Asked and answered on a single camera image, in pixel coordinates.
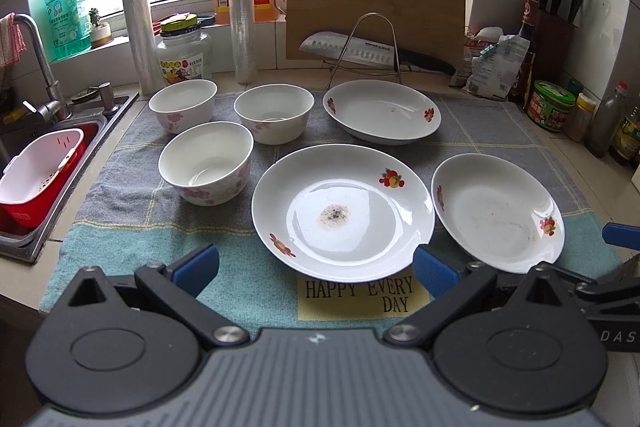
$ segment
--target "white bowl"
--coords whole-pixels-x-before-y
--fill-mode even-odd
[[[253,150],[254,138],[239,123],[203,123],[167,144],[158,170],[185,200],[214,206],[234,198],[244,188]]]
[[[218,86],[210,80],[184,80],[158,91],[149,100],[149,109],[162,128],[180,134],[213,118]]]
[[[494,268],[526,273],[554,263],[564,223],[546,188],[527,171],[495,156],[460,154],[433,174],[436,212],[451,237]]]
[[[281,145],[305,132],[314,96],[298,86],[271,84],[242,93],[234,110],[259,143]]]
[[[322,99],[324,110],[349,134],[382,145],[404,145],[436,132],[440,110],[421,92],[385,80],[351,80]]]
[[[251,213],[283,263],[350,283],[409,266],[435,223],[429,192],[409,167],[348,144],[307,147],[274,163],[255,187]]]

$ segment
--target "white plate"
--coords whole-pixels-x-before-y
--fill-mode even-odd
[[[382,145],[404,145],[436,132],[442,120],[421,92],[384,80],[352,80],[322,99],[330,117],[349,134]]]
[[[436,212],[460,247],[494,268],[526,273],[564,247],[558,205],[527,171],[495,156],[460,154],[431,180]]]
[[[317,279],[367,282],[412,263],[433,234],[420,178],[385,153],[327,144],[295,151],[255,187],[254,226],[283,263]]]

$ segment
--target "sink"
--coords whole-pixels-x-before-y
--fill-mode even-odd
[[[27,229],[19,225],[4,208],[0,207],[0,256],[9,257],[28,264],[36,263],[44,242],[55,225],[60,212],[64,208],[66,200],[76,186],[82,172],[84,172],[85,167],[137,97],[137,94],[116,97],[114,101],[120,106],[120,109],[109,119],[102,115],[103,107],[100,99],[70,105],[70,109],[73,112],[70,118],[53,127],[44,129],[36,134],[36,136],[33,136],[35,139],[38,136],[53,131],[80,128],[84,132],[84,145],[86,146],[86,150],[65,186],[60,191],[56,201],[51,206],[49,214],[47,214],[45,220],[36,229]]]

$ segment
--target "cloth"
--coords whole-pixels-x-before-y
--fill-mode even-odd
[[[233,111],[236,96],[217,98],[215,120],[239,121]],[[107,275],[130,274],[150,261],[168,265],[196,247],[213,243],[220,252],[220,271],[198,299],[252,334],[260,327],[385,330],[402,316],[399,298],[408,294],[409,282],[399,287],[394,279],[404,279],[394,276],[382,285],[376,282],[372,289],[365,283],[354,293],[378,302],[382,312],[372,313],[368,308],[360,318],[340,313],[350,295],[348,289],[341,298],[337,289],[327,296],[328,283],[321,292],[312,280],[285,266],[266,249],[253,228],[251,198],[261,175],[288,153],[321,143],[358,143],[380,149],[410,166],[427,187],[436,167],[450,156],[481,152],[504,158],[535,176],[561,209],[566,241],[560,266],[595,278],[620,264],[617,252],[602,240],[600,224],[584,196],[515,105],[431,95],[442,113],[438,131],[414,144],[391,147],[361,142],[345,133],[322,108],[322,93],[314,96],[316,103],[305,133],[282,146],[256,144],[245,190],[227,203],[208,208],[185,202],[162,181],[158,158],[173,136],[162,131],[155,115],[145,107],[81,205],[60,249],[40,304],[42,311],[51,309],[79,267],[97,265]],[[468,261],[439,222],[429,248]],[[410,272],[402,275],[410,277]],[[412,293],[416,293],[417,281],[411,284]],[[385,296],[396,297],[399,309],[395,314],[385,314]],[[326,309],[327,299],[335,299],[333,312]]]
[[[0,19],[0,70],[15,64],[27,49],[14,16],[15,13],[9,13]]]

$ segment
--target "soap bottle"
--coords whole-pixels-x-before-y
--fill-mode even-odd
[[[53,58],[61,60],[91,47],[91,23],[85,0],[45,0]]]

